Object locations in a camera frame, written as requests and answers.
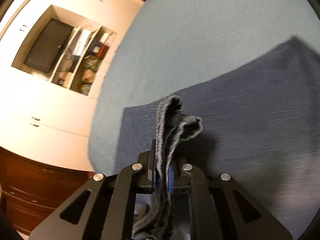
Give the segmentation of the dark blue denim jeans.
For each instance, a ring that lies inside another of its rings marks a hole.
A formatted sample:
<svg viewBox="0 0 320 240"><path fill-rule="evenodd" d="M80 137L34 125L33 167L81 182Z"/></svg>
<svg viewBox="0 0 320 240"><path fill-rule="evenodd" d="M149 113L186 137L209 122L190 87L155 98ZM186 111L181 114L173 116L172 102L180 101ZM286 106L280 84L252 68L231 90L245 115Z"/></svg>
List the dark blue denim jeans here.
<svg viewBox="0 0 320 240"><path fill-rule="evenodd" d="M116 168L156 140L156 193L138 198L135 239L168 239L178 207L170 164L228 173L294 239L319 239L319 54L293 37L252 62L124 109Z"/></svg>

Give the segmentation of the dark wooden drawer chest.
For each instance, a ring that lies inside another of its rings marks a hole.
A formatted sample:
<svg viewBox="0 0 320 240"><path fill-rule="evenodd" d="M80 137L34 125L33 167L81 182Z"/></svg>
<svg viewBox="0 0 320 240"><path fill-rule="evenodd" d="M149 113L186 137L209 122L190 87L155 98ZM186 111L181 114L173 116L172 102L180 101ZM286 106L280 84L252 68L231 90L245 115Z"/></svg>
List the dark wooden drawer chest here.
<svg viewBox="0 0 320 240"><path fill-rule="evenodd" d="M17 231L28 236L92 175L1 148L1 211Z"/></svg>

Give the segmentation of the brown bag on shelf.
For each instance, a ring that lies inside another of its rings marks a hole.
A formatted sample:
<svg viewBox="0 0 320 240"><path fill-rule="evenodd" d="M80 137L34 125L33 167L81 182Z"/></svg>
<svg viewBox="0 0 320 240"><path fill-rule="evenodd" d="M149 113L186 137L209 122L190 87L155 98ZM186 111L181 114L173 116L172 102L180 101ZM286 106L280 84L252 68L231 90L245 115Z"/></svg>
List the brown bag on shelf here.
<svg viewBox="0 0 320 240"><path fill-rule="evenodd" d="M86 68L84 69L81 81L85 84L92 84L97 74L97 68Z"/></svg>

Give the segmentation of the blue quilted bed cover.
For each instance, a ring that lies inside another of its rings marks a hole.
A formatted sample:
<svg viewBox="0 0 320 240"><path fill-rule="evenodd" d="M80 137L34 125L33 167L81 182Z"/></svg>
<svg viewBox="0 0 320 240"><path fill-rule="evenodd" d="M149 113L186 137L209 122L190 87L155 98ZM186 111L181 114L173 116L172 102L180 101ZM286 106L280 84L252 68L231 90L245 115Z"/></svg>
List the blue quilted bed cover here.
<svg viewBox="0 0 320 240"><path fill-rule="evenodd" d="M113 172L125 107L225 74L292 35L319 49L307 0L147 0L101 86L88 141L94 170Z"/></svg>

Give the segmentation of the black flat television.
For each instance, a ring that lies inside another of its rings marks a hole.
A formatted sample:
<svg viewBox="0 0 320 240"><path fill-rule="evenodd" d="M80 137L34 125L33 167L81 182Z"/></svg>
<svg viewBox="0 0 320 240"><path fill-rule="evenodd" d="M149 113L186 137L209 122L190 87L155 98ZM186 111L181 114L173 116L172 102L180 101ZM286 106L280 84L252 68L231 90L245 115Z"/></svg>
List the black flat television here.
<svg viewBox="0 0 320 240"><path fill-rule="evenodd" d="M74 27L51 18L29 50L24 64L48 74L55 66Z"/></svg>

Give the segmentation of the white books on shelf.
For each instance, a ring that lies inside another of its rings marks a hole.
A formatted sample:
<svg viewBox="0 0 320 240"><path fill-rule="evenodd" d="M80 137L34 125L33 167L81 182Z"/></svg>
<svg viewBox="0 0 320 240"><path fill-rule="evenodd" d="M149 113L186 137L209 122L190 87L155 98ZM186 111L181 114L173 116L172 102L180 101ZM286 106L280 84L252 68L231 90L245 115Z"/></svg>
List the white books on shelf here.
<svg viewBox="0 0 320 240"><path fill-rule="evenodd" d="M72 55L80 56L91 37L91 31L87 29L82 29L80 36L76 42L76 45L73 49Z"/></svg>

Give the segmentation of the cream wall cabinet unit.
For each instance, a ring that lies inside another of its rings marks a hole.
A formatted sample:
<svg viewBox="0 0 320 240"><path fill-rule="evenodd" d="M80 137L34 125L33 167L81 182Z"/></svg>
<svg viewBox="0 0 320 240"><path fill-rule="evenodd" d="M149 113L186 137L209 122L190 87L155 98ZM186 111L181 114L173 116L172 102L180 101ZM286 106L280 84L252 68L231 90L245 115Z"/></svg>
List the cream wall cabinet unit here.
<svg viewBox="0 0 320 240"><path fill-rule="evenodd" d="M1 20L1 147L40 163L91 171L87 145L93 113L117 47L142 0L13 0ZM45 74L24 64L54 18L74 27ZM82 29L91 37L72 55ZM92 84L84 69L97 68Z"/></svg>

